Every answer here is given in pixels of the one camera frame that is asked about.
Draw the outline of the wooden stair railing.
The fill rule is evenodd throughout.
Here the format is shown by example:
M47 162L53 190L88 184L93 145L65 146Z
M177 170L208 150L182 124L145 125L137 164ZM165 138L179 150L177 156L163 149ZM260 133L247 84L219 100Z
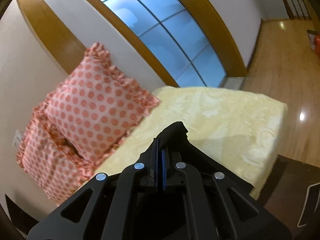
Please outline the wooden stair railing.
M289 19L311 20L305 0L282 0Z

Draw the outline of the polka dot pillow near nightstand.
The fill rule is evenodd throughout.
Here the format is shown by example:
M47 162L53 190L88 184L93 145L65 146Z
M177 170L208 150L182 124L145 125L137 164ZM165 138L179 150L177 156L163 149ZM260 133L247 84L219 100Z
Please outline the polka dot pillow near nightstand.
M101 157L85 137L86 122L41 102L33 109L19 145L19 166L56 205L93 176Z

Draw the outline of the dark wooden cabinet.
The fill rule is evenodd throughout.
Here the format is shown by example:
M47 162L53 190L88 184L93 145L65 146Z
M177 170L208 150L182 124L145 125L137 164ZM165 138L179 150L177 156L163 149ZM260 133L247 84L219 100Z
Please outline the dark wooden cabinet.
M319 208L319 167L278 156L258 202L297 237Z

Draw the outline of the wooden window frame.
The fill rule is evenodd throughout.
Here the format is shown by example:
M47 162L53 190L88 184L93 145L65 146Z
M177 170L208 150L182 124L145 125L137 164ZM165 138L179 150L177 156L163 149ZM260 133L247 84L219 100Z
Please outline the wooden window frame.
M215 49L226 77L247 75L240 51L209 0L178 0ZM70 73L83 51L102 43L126 75L152 90L179 86L139 37L100 0L17 0L31 28L54 59Z

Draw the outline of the polka dot pillow near window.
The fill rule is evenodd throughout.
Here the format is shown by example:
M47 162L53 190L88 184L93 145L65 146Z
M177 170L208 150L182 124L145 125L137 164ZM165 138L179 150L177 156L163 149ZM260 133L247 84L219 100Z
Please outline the polka dot pillow near window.
M94 43L48 96L46 115L81 158L99 166L159 103L112 64L103 44Z

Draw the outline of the black pants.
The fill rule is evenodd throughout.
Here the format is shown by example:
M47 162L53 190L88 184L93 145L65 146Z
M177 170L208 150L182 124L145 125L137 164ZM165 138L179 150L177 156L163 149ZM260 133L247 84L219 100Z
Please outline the black pants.
M157 135L157 139L160 148L168 148L169 151L179 153L181 161L195 167L204 181L209 181L215 172L222 172L247 193L254 189L252 184L213 157L213 154L217 152L214 149L218 145L217 140L210 140L207 150L200 149L196 146L196 141L188 140L188 130L183 122L177 121L170 124Z

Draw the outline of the white wall outlet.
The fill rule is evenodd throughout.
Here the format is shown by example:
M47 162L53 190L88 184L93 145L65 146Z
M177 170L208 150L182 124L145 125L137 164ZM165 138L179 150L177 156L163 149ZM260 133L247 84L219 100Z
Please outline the white wall outlet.
M19 130L16 130L13 141L12 141L12 146L18 148L22 141L22 138L23 138L23 134Z

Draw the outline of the blue glass window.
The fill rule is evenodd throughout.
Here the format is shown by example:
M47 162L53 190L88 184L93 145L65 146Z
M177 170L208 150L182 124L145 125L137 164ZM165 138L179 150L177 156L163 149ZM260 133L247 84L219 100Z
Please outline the blue glass window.
M146 45L180 87L220 87L224 67L178 0L100 0Z

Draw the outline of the yellow patterned mattress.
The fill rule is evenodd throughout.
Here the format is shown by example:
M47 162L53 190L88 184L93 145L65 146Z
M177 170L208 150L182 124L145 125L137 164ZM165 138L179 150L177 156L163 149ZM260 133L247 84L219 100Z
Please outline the yellow patterned mattress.
M135 163L153 139L181 121L188 140L253 186L258 199L277 158L288 107L263 94L209 87L161 87L160 100L124 143L97 169L109 175Z

